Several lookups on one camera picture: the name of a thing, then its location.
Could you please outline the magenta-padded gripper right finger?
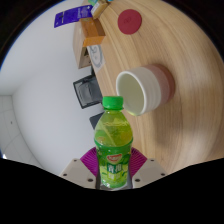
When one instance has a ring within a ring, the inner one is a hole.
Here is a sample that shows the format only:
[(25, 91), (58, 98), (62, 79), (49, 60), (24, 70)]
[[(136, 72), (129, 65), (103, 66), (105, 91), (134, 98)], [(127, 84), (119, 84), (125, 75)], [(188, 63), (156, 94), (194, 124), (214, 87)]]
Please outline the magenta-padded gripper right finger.
[(144, 187), (166, 175), (166, 171), (154, 158), (148, 159), (139, 150), (131, 149), (127, 180), (128, 189)]

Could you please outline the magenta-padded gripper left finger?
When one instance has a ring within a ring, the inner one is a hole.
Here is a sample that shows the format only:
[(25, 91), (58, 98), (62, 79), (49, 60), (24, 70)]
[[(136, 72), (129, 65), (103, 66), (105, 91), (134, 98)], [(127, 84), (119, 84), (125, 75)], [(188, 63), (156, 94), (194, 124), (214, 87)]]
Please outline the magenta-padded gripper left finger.
[(60, 177), (84, 188), (98, 189), (100, 177), (96, 148), (90, 149), (80, 159), (73, 158)]

